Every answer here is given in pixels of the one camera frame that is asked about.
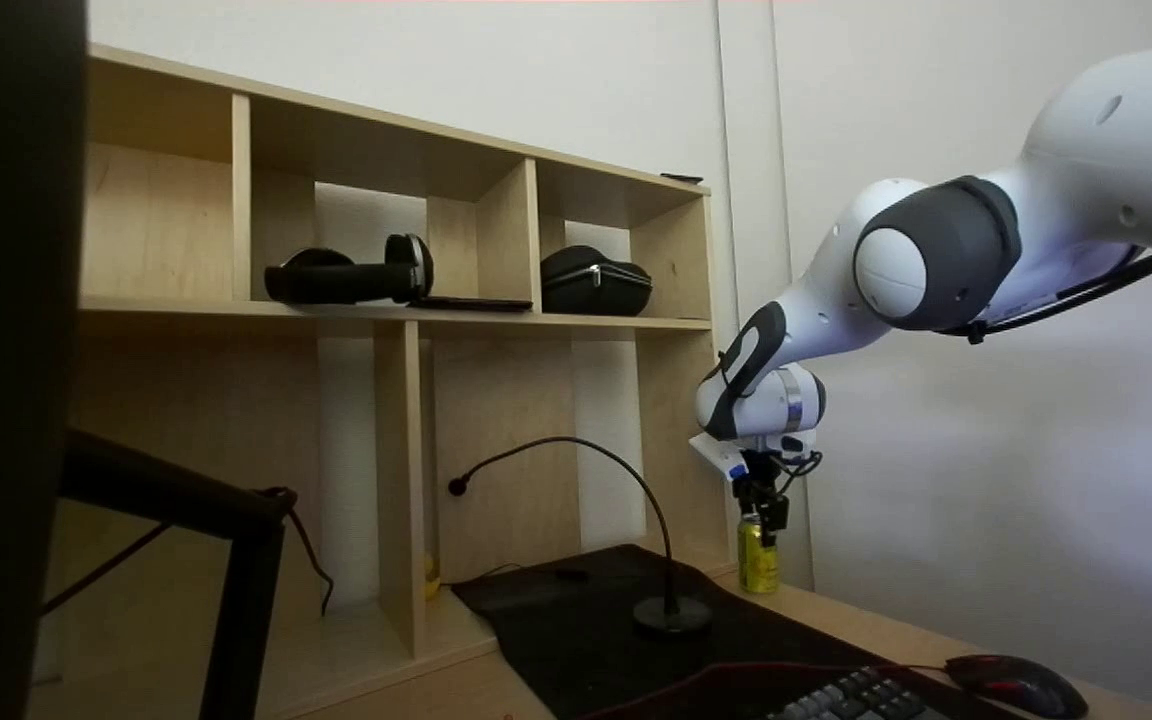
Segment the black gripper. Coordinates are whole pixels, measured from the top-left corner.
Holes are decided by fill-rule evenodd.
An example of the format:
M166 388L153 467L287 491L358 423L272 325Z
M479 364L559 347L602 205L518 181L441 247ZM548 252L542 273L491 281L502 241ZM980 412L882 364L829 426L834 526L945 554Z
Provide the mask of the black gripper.
M768 550L782 540L782 526L788 518L788 486L802 470L804 470L802 455L744 453L744 467L731 479L742 522L757 526L760 518L760 549Z

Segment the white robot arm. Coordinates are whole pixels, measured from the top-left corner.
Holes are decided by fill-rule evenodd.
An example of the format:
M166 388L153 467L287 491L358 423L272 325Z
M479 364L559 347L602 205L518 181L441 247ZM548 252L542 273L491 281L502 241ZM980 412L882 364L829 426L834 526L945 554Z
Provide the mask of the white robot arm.
M710 455L768 549L788 485L822 463L825 382L809 371L886 332L970 344L1152 273L1152 49L1102 60L1033 118L1009 166L882 181L829 229L809 273L760 304L698 388Z

